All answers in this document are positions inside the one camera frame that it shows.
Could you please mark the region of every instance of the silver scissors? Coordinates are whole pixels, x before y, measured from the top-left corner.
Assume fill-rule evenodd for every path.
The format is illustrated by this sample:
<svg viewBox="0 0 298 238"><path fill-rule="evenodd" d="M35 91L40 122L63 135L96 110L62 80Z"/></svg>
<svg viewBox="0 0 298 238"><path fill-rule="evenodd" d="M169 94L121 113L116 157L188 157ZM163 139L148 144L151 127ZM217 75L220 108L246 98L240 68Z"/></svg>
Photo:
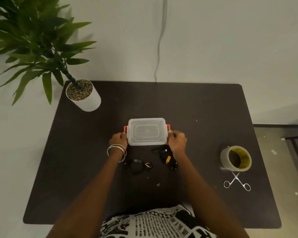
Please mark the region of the silver scissors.
<svg viewBox="0 0 298 238"><path fill-rule="evenodd" d="M238 178L239 173L238 173L237 175L235 175L235 174L233 173L233 171L231 171L231 172L232 172L232 174L234 175L234 179L233 179L231 182L229 182L229 181L227 181L227 180L224 181L223 186L224 186L225 188L228 188L228 187L231 186L231 184L234 182L234 180L238 180L238 181L241 183L241 185L244 187L245 190L250 191L250 185L247 184L247 183L243 184L243 183L240 181L240 179Z"/></svg>

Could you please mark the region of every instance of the dark brown table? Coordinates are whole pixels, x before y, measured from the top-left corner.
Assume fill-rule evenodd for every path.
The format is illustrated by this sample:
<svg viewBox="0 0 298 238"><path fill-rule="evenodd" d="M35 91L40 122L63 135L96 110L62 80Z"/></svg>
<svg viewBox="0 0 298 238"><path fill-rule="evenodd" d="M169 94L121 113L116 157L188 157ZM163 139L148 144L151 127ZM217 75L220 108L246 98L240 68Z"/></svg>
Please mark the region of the dark brown table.
<svg viewBox="0 0 298 238"><path fill-rule="evenodd" d="M162 117L186 134L187 155L201 176L235 212L245 228L280 228L281 221L241 85L93 81L100 107L84 112L65 96L55 114L24 214L24 223L54 224L60 213L99 172L108 140L131 118ZM239 175L246 191L220 169L219 154L239 145L252 167ZM152 146L129 146L128 159L153 162L151 171L133 176L120 163L109 194L106 216L187 202L178 171L164 165Z"/></svg>

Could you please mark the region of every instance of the clear packing tape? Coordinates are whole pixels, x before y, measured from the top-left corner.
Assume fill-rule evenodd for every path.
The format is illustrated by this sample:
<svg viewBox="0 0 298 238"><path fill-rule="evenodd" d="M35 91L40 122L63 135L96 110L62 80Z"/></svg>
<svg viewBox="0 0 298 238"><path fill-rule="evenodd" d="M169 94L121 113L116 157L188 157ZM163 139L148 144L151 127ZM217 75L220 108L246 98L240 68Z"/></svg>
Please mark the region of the clear packing tape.
<svg viewBox="0 0 298 238"><path fill-rule="evenodd" d="M234 151L238 154L238 156L241 159L241 164L239 167L235 167L230 159L229 159L229 153L230 151ZM252 158L250 157L249 152L244 149L241 146L231 146L227 147L221 152L221 162L222 165L225 169L228 169L230 171L238 171L238 172L243 172L247 171L251 165L252 165Z"/></svg>

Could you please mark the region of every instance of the clear plastic box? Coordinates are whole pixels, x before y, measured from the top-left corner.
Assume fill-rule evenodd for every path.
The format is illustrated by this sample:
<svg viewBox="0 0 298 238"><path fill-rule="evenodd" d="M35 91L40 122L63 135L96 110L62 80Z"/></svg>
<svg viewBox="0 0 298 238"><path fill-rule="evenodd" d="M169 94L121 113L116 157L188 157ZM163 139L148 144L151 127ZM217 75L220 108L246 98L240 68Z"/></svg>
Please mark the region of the clear plastic box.
<svg viewBox="0 0 298 238"><path fill-rule="evenodd" d="M168 128L164 118L131 119L127 126L128 144L162 145L167 143Z"/></svg>

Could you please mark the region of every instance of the black baseboard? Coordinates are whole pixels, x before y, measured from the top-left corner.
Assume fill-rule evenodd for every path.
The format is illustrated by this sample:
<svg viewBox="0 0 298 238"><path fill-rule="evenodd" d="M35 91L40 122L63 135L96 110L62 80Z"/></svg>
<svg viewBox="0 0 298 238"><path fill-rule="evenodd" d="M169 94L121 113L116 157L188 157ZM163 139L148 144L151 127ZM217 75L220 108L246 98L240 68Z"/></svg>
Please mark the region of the black baseboard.
<svg viewBox="0 0 298 238"><path fill-rule="evenodd" d="M255 128L298 128L298 124L253 124Z"/></svg>

